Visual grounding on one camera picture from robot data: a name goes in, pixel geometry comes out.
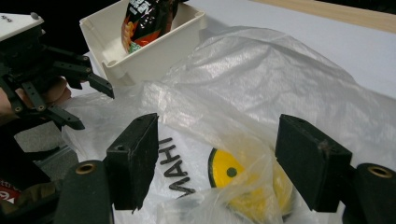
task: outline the white plastic bag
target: white plastic bag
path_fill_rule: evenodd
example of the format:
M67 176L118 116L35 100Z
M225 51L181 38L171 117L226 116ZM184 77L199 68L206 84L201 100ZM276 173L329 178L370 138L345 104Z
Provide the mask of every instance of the white plastic bag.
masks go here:
M160 197L168 184L156 181L166 180L156 171L142 210L116 211L117 223L340 223L342 209L309 211L280 175L273 151L281 114L307 120L352 151L353 166L372 162L396 170L396 101L357 85L345 70L277 31L232 27L208 38L161 81L116 88L115 94L115 100L93 93L65 105L86 127L63 129L79 160L102 160L134 118L155 112L160 140L179 136L180 150L192 156L180 167L189 170L191 183L196 180L193 194ZM212 147L246 168L222 189L208 186L207 164L200 163ZM247 207L260 210L241 209L243 197ZM287 216L279 198L291 204Z

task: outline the orange packaging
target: orange packaging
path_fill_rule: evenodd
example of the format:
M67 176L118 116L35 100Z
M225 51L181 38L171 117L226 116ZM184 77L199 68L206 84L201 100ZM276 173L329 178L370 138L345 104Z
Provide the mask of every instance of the orange packaging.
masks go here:
M135 52L168 33L177 5L178 0L130 0L121 27L125 50Z
M21 191L19 189L16 189L6 180L0 178L0 200L15 200L20 194Z

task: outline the white tray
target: white tray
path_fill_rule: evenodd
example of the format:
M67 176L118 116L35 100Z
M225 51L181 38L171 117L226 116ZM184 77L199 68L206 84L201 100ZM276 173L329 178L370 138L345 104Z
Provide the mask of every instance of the white tray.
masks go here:
M113 86L160 79L174 63L193 51L201 41L200 31L206 28L203 11L180 3L168 34L128 54L120 40L128 2L121 0L80 21L92 60Z

